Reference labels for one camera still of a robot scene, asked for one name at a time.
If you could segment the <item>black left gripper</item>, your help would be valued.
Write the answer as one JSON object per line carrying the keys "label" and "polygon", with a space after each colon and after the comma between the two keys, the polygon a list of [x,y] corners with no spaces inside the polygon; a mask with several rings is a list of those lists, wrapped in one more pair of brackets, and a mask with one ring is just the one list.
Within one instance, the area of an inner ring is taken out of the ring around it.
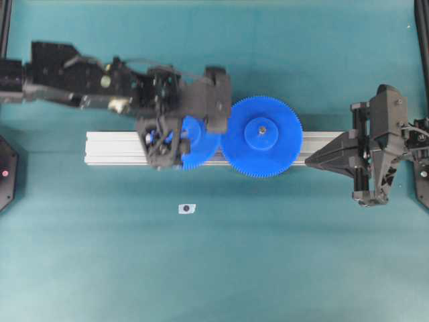
{"label": "black left gripper", "polygon": [[[120,58],[107,65],[83,56],[73,45],[32,42],[31,60],[23,65],[23,98],[81,109],[109,109],[118,114],[154,116],[175,110],[180,73],[173,66],[135,72]],[[183,118],[140,118],[136,132],[147,163],[156,169],[182,167],[191,150],[181,137]]]}

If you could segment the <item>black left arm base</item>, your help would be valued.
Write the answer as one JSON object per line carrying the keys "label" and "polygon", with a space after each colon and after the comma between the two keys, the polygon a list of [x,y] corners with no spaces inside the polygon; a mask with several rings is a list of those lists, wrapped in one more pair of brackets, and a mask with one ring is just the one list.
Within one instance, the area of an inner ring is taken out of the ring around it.
{"label": "black left arm base", "polygon": [[0,206],[4,211],[14,200],[19,154],[1,136]]}

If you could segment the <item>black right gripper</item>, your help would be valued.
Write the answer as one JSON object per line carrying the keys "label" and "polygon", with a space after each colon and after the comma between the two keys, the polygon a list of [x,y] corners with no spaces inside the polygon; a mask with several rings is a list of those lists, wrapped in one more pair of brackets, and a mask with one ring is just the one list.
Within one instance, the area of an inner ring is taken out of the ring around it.
{"label": "black right gripper", "polygon": [[352,198],[363,207],[385,205],[394,176],[407,152],[408,135],[403,127],[404,146],[381,150],[370,139],[369,101],[351,105],[353,130],[343,132],[305,160],[305,165],[354,177]]}

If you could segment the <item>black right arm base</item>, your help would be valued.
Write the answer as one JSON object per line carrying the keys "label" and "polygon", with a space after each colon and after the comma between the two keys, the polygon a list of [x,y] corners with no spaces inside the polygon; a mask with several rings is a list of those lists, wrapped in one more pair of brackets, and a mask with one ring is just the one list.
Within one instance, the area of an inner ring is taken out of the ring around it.
{"label": "black right arm base", "polygon": [[416,197],[425,207],[428,207],[428,165],[414,162],[414,179]]}

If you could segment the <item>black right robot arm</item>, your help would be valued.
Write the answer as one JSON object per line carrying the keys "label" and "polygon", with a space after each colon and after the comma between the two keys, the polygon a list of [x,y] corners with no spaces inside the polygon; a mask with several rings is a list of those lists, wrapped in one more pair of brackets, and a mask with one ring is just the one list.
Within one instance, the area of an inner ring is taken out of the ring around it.
{"label": "black right robot arm", "polygon": [[404,101],[351,105],[353,126],[311,154],[305,165],[353,179],[363,207],[387,204],[402,160],[413,164],[416,197],[428,205],[428,119],[408,123]]}

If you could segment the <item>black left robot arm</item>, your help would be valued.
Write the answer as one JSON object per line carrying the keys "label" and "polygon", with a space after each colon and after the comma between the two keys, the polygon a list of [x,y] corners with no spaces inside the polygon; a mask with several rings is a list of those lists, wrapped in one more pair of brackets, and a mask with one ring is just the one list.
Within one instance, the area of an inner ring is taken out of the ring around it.
{"label": "black left robot arm", "polygon": [[29,62],[1,59],[2,103],[40,100],[132,117],[146,160],[157,169],[181,167],[190,153],[181,134],[180,81],[171,66],[138,72],[118,56],[104,64],[70,44],[32,42]]}

